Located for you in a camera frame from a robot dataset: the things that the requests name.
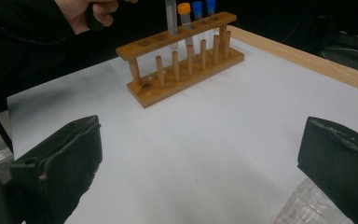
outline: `finger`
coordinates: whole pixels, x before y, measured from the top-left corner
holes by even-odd
[[[92,10],[95,14],[105,14],[115,12],[118,9],[118,2],[94,3]]]
[[[103,26],[110,26],[113,23],[113,16],[110,14],[94,14],[95,19],[103,24]]]

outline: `wooden test tube rack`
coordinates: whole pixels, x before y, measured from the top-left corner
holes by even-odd
[[[178,27],[178,35],[165,31],[117,48],[118,56],[130,65],[133,81],[127,84],[129,91],[146,108],[243,61],[244,54],[229,47],[231,33],[227,31],[227,24],[236,19],[236,15],[220,12],[213,19],[204,18],[202,23],[193,21],[191,30]],[[202,40],[200,53],[193,55],[193,46],[187,46],[187,58],[180,62],[174,50],[172,65],[163,67],[158,56],[157,71],[140,76],[137,57],[217,27],[219,35],[213,37],[212,49],[207,50],[206,41]]]

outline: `orange cap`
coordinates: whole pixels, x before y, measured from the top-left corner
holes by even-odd
[[[178,5],[178,13],[181,15],[190,13],[191,7],[189,3],[181,3]]]

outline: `test tube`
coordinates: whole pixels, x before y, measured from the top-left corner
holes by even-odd
[[[176,19],[176,0],[165,0],[165,11],[167,14],[167,26],[169,35],[178,34],[178,24]],[[171,49],[177,49],[178,43],[170,45]]]
[[[206,7],[208,8],[208,16],[214,20],[214,9],[216,7],[216,0],[206,0]]]
[[[182,26],[184,29],[186,30],[191,30],[191,18],[190,18],[190,12],[191,12],[191,8],[190,8],[190,4],[189,3],[181,3],[178,5],[178,13],[180,15],[180,20],[182,23]],[[186,45],[193,45],[193,37],[189,37],[185,40]]]
[[[214,9],[216,7],[216,0],[206,0],[206,7],[208,9],[208,17],[211,20],[215,19],[215,12]],[[214,36],[214,29],[209,30],[207,32],[207,36],[208,36],[208,49],[212,49],[213,48],[213,36]]]
[[[199,25],[202,25],[203,24],[203,21],[202,21],[202,2],[201,1],[193,2],[191,4],[191,6],[193,7],[193,13],[194,13],[195,20],[199,23]],[[200,43],[201,40],[205,39],[205,33],[198,34],[198,38],[199,38],[199,43]]]

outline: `blue cap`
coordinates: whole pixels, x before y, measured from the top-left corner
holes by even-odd
[[[191,4],[193,12],[196,17],[202,17],[202,2],[196,1]]]
[[[215,7],[216,6],[216,0],[206,0],[206,6],[207,7]]]

